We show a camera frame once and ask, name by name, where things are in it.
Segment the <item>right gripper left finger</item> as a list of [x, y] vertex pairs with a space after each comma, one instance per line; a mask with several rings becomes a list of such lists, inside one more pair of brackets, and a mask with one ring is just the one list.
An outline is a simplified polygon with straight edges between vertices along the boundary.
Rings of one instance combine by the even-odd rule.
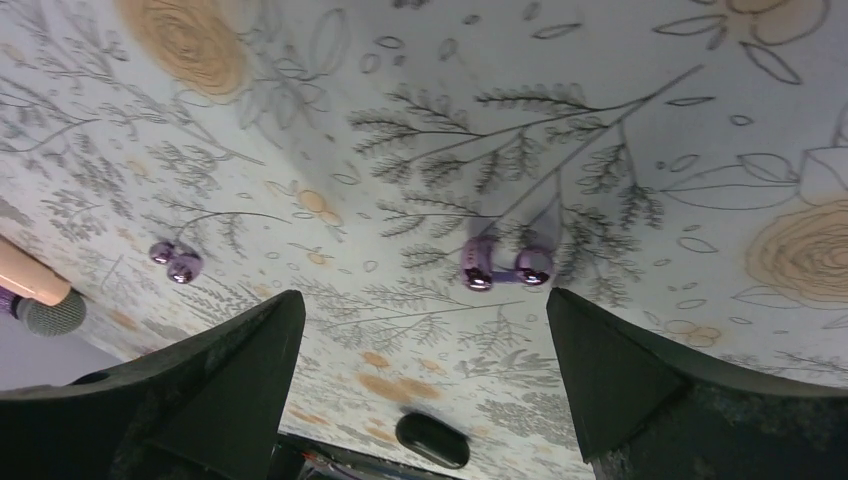
[[305, 327], [285, 291], [65, 386], [1, 395], [5, 479], [263, 479]]

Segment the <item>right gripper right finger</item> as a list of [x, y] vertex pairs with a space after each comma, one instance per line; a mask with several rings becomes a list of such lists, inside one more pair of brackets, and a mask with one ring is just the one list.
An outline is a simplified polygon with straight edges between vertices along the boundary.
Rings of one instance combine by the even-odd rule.
[[761, 373], [566, 289], [547, 317], [579, 450], [599, 479], [843, 479], [847, 393]]

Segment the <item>purple earbud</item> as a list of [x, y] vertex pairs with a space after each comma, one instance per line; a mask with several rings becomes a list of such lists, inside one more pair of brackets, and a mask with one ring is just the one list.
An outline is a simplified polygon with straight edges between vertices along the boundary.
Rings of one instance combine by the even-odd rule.
[[159, 241], [148, 250], [149, 259], [166, 268], [167, 277], [176, 284], [190, 284], [203, 271], [204, 260], [194, 250], [170, 241]]
[[476, 236], [465, 242], [459, 259], [459, 279], [474, 292], [491, 291], [498, 284], [537, 287], [554, 277], [555, 265], [549, 250], [530, 245], [521, 249], [510, 264], [495, 258], [497, 240]]

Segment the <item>black earbud charging case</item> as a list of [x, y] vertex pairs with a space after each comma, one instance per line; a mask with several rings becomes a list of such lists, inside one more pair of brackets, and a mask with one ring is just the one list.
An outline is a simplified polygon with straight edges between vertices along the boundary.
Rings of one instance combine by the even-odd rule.
[[396, 423], [395, 436], [406, 449], [442, 468], [459, 470], [470, 461], [468, 437], [427, 414], [405, 414]]

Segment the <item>purple glitter microphone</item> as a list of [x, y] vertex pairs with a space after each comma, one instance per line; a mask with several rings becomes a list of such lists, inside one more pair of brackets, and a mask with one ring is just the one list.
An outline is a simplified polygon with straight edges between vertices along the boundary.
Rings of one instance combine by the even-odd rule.
[[57, 305], [49, 306], [1, 288], [1, 312], [21, 322], [36, 336], [57, 337], [72, 333], [83, 324], [87, 306], [75, 290]]

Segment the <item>pink toy microphone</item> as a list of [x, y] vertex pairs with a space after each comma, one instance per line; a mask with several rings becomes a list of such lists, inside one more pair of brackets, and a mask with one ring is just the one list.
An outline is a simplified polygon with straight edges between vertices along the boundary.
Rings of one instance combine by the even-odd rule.
[[1, 238], [1, 287], [48, 306], [71, 292], [69, 281], [4, 237]]

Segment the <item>floral patterned mat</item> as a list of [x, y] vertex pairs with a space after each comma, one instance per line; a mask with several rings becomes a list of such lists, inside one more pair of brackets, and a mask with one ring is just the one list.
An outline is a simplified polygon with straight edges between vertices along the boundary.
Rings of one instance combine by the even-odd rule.
[[[5, 1], [1, 232], [131, 360], [288, 289], [280, 427], [463, 479], [588, 479], [547, 286], [767, 374], [847, 383], [843, 1]], [[204, 260], [190, 284], [149, 248]]]

